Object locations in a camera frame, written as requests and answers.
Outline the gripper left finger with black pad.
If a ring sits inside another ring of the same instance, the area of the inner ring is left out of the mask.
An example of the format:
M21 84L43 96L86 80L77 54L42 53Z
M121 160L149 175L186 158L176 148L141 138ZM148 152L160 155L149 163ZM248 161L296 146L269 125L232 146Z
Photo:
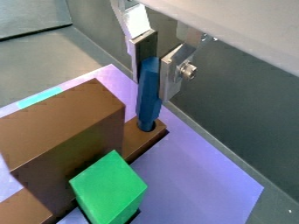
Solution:
M141 61L156 56L157 31L150 28L145 6L136 0L109 0L130 56L133 81L138 82Z

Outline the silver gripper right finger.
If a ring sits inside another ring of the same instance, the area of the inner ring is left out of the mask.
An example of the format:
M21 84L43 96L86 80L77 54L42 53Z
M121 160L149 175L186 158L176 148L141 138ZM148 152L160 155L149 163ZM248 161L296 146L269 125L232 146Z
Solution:
M160 59L158 97L162 102L178 93L182 80L194 78L197 67L192 63L193 55L210 41L217 40L182 22L177 23L176 37L181 43Z

